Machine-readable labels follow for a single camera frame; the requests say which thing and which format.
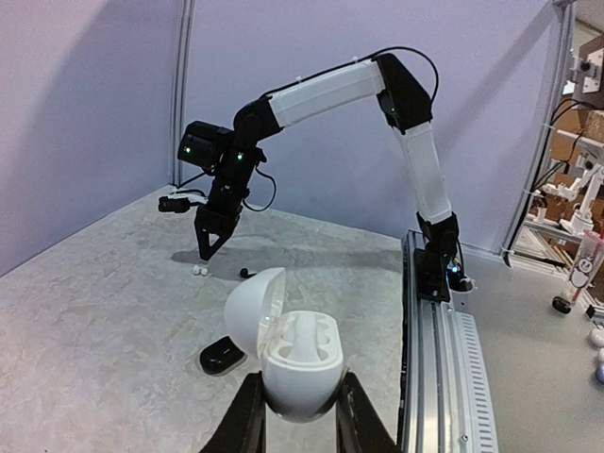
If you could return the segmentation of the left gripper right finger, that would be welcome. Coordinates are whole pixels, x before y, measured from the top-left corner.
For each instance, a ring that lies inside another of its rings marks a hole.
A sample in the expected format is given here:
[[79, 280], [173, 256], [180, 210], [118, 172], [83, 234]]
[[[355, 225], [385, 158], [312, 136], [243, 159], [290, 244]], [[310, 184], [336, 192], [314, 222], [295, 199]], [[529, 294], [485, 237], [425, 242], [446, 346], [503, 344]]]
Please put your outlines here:
[[396, 453], [400, 447], [384, 427], [356, 374], [346, 372], [336, 407], [336, 451]]

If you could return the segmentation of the white earbud front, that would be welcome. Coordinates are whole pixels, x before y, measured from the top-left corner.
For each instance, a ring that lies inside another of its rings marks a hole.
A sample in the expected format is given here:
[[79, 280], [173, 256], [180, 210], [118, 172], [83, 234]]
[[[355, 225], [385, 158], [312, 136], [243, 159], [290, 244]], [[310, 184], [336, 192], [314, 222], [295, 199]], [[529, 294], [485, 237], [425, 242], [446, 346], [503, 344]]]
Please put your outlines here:
[[288, 358], [303, 363], [319, 361], [317, 322], [312, 313], [303, 311], [297, 316], [293, 334], [292, 349]]

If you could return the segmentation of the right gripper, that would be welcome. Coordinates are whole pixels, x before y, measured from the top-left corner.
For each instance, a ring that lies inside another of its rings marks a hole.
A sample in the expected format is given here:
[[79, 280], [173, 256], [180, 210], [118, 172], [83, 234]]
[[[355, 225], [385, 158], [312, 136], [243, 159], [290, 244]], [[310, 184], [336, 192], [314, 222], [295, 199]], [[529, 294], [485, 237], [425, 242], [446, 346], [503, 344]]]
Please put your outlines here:
[[197, 208], [193, 222], [201, 260], [209, 260], [232, 236], [249, 193], [245, 183], [214, 178], [208, 201]]

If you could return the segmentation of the white earbud charging case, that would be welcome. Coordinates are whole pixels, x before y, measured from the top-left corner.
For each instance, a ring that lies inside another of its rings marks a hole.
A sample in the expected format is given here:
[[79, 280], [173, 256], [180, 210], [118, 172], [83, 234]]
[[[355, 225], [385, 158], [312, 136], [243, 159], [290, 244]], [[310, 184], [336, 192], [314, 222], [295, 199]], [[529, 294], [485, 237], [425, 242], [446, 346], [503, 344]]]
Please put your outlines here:
[[[264, 398], [278, 417], [307, 424], [324, 416], [334, 404], [344, 375], [344, 352], [337, 321], [314, 310], [284, 311], [286, 270], [269, 268], [240, 283], [227, 297], [226, 333], [246, 355], [260, 361]], [[293, 327], [303, 311], [317, 322], [320, 360], [288, 358]]]

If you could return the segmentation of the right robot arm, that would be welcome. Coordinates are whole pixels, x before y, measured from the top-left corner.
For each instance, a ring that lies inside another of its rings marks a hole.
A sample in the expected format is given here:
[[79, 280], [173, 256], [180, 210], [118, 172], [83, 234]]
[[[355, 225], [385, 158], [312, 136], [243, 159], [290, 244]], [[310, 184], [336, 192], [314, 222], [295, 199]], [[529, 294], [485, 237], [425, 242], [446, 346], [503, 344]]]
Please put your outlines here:
[[180, 161], [210, 179], [194, 234], [210, 260], [245, 210], [276, 208], [391, 234], [410, 219], [440, 260], [458, 253], [459, 225], [432, 129], [432, 98], [391, 49], [272, 89], [229, 126], [189, 123]]

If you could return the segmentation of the black earbud charging case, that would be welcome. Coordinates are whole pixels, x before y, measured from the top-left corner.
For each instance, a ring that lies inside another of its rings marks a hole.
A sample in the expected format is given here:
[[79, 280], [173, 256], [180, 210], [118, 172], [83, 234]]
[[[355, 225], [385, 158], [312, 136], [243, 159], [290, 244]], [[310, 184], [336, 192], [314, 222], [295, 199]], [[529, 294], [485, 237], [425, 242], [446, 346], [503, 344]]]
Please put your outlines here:
[[246, 357], [229, 336], [224, 336], [200, 352], [198, 363], [205, 374], [221, 376], [243, 363]]

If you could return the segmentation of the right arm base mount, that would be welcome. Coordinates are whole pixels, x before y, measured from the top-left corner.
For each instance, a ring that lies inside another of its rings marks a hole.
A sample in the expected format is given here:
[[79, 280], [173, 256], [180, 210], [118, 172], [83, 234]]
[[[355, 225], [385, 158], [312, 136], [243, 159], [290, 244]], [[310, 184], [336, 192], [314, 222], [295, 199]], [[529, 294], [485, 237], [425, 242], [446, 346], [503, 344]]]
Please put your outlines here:
[[451, 293], [469, 293], [475, 289], [474, 280], [465, 272], [460, 240], [456, 240], [453, 255], [440, 255], [424, 236], [416, 237], [412, 262], [415, 293], [418, 299], [432, 302], [451, 300]]

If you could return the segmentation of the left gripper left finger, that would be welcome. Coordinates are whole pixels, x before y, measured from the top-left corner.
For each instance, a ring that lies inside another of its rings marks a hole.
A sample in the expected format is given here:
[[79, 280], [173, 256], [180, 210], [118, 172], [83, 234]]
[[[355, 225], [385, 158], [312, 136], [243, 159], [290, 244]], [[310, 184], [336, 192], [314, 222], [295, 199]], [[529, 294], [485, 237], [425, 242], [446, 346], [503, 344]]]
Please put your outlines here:
[[250, 373], [200, 453], [266, 451], [266, 404], [261, 372]]

